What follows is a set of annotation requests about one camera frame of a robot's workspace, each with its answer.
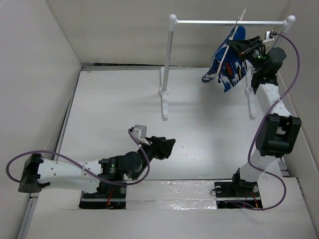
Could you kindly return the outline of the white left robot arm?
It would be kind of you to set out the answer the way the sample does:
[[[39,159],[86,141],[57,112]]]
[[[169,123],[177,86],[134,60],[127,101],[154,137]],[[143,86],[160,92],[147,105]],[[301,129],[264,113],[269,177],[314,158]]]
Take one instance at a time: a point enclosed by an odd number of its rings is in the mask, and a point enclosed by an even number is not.
[[[152,159],[169,158],[176,142],[175,139],[155,136],[146,140],[139,145],[138,151],[78,165],[45,159],[40,153],[33,153],[24,164],[18,191],[39,193],[48,187],[107,197],[112,185],[126,185],[125,178],[136,183]]]

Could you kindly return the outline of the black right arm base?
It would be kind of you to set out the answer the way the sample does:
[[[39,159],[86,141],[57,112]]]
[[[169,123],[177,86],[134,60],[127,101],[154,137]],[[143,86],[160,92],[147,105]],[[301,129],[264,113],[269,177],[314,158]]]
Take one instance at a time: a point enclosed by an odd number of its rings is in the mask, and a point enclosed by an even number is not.
[[[232,179],[214,181],[210,194],[218,209],[263,208],[258,183],[241,180],[237,173]]]

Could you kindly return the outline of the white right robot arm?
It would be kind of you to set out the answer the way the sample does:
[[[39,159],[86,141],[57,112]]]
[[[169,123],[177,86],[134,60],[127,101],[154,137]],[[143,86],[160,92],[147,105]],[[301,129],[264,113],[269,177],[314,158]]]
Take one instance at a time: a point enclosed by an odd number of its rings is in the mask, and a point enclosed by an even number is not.
[[[242,196],[257,187],[260,174],[276,158],[291,153],[302,121],[286,109],[279,94],[277,72],[286,58],[280,47],[266,51],[261,37],[248,40],[230,40],[230,48],[239,59],[247,60],[255,69],[251,87],[264,117],[249,150],[248,162],[232,177],[231,192]]]

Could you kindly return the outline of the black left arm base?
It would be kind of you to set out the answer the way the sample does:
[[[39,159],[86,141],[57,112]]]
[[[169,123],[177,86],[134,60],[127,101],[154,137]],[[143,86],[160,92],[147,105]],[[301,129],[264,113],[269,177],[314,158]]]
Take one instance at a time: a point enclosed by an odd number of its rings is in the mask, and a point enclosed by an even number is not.
[[[82,192],[80,209],[87,210],[121,210],[126,208],[126,186],[101,183],[98,191],[89,194]]]

